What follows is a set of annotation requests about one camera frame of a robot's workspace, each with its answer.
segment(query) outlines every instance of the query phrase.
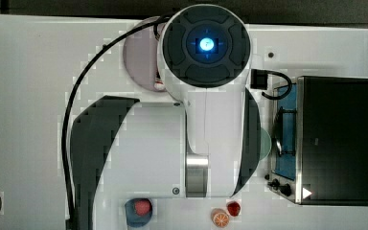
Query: small red object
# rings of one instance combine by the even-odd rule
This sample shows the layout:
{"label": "small red object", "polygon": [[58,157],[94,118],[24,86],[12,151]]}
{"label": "small red object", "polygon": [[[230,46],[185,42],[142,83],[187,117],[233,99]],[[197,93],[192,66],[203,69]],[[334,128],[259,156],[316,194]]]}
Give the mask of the small red object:
{"label": "small red object", "polygon": [[241,212],[241,206],[237,201],[232,201],[226,205],[229,214],[232,217],[237,217],[238,214]]}
{"label": "small red object", "polygon": [[148,199],[141,199],[134,203],[134,210],[136,211],[136,214],[139,215],[140,217],[150,212],[150,209],[151,203]]}

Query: black cord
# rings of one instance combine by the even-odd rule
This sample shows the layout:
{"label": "black cord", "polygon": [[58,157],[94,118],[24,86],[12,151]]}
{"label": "black cord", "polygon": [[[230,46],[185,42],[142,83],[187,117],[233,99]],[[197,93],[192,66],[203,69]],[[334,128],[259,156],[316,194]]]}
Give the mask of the black cord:
{"label": "black cord", "polygon": [[154,22],[146,23],[142,26],[133,28],[132,30],[130,30],[130,31],[126,32],[125,34],[119,36],[118,38],[116,38],[115,40],[110,42],[109,44],[104,45],[103,48],[100,50],[100,52],[97,53],[94,56],[94,58],[92,58],[88,62],[88,64],[85,66],[85,68],[83,69],[83,71],[81,72],[80,76],[78,77],[76,83],[73,86],[73,89],[72,89],[71,94],[70,94],[70,98],[68,99],[67,107],[65,109],[64,121],[63,121],[63,124],[62,124],[62,132],[61,132],[61,157],[62,157],[62,166],[64,168],[65,186],[66,186],[66,190],[67,190],[68,212],[69,212],[69,215],[70,215],[70,218],[69,218],[70,220],[72,220],[74,215],[75,215],[74,214],[75,207],[74,207],[73,191],[72,191],[72,186],[71,186],[71,174],[70,174],[70,168],[69,168],[69,165],[68,165],[66,143],[67,143],[68,122],[69,122],[69,119],[70,119],[71,108],[73,107],[73,102],[74,102],[74,98],[76,97],[77,90],[79,89],[83,78],[88,73],[88,71],[91,69],[91,67],[94,65],[94,63],[106,51],[108,51],[110,48],[112,48],[112,46],[114,46],[116,43],[120,42],[121,40],[127,38],[128,36],[133,35],[136,32],[142,31],[143,29],[146,29],[147,27],[151,27],[151,26],[157,27],[158,24],[163,23],[163,22],[167,22],[168,19],[165,19],[166,17],[167,17],[167,15],[164,16],[161,19],[159,18],[160,20],[157,19]]}
{"label": "black cord", "polygon": [[[170,17],[172,17],[175,14],[176,14],[175,11],[165,13],[165,14],[159,16],[159,18],[157,18],[157,20],[155,20],[154,22],[157,22],[157,21],[160,21],[161,22],[165,18],[170,18]],[[157,40],[160,38],[160,34],[157,32],[157,26],[158,26],[158,24],[153,25],[153,33],[154,33],[154,36],[156,37]]]}
{"label": "black cord", "polygon": [[270,95],[266,94],[265,92],[262,92],[262,96],[264,96],[265,98],[270,99],[270,100],[281,100],[281,99],[285,98],[289,94],[289,92],[291,92],[291,87],[292,87],[291,79],[287,75],[285,75],[283,73],[280,73],[280,72],[271,71],[271,70],[265,70],[265,72],[267,74],[276,75],[280,78],[285,79],[287,81],[287,90],[284,94],[282,94],[280,96],[276,96],[276,97],[270,96]]}

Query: silver metal band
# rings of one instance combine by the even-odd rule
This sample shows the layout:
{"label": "silver metal band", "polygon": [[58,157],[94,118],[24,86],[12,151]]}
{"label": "silver metal band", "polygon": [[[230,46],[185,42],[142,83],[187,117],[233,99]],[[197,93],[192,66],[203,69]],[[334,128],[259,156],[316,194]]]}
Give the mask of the silver metal band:
{"label": "silver metal band", "polygon": [[303,196],[302,186],[302,166],[303,166],[303,105],[304,105],[304,78],[298,78],[297,83],[297,135],[296,135],[296,153],[295,153],[295,203],[300,204]]}
{"label": "silver metal band", "polygon": [[193,153],[187,140],[185,166],[186,197],[206,197],[208,166],[208,155]]}

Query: white tabletop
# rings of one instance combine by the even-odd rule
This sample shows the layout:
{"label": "white tabletop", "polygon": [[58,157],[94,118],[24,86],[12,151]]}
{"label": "white tabletop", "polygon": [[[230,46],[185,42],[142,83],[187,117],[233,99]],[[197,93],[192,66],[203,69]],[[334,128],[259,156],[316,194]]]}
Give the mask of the white tabletop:
{"label": "white tabletop", "polygon": [[[87,61],[137,22],[0,15],[0,229],[65,228],[59,140],[66,100]],[[368,78],[368,29],[248,25],[248,31],[255,67],[291,77]],[[122,48],[123,43],[116,45],[89,72],[75,116],[103,95],[171,100],[167,93],[155,97],[143,91],[128,77]],[[256,99],[263,127],[270,129],[269,102]],[[236,196],[241,215],[231,229],[368,229],[368,207],[294,205],[269,191],[263,179],[267,172],[264,159]],[[225,203],[224,198],[157,200],[157,214],[164,218],[148,227],[211,229],[204,214]]]}

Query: gray padding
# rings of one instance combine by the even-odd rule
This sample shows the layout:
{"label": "gray padding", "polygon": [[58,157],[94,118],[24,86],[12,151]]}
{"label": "gray padding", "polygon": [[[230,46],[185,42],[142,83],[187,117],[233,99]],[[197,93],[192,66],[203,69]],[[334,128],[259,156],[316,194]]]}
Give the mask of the gray padding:
{"label": "gray padding", "polygon": [[245,90],[243,141],[241,147],[241,168],[234,196],[249,180],[259,164],[261,150],[261,123],[259,107],[249,90]]}
{"label": "gray padding", "polygon": [[104,163],[125,116],[137,99],[104,96],[73,123],[70,158],[75,187],[73,229],[92,229],[92,208]]}

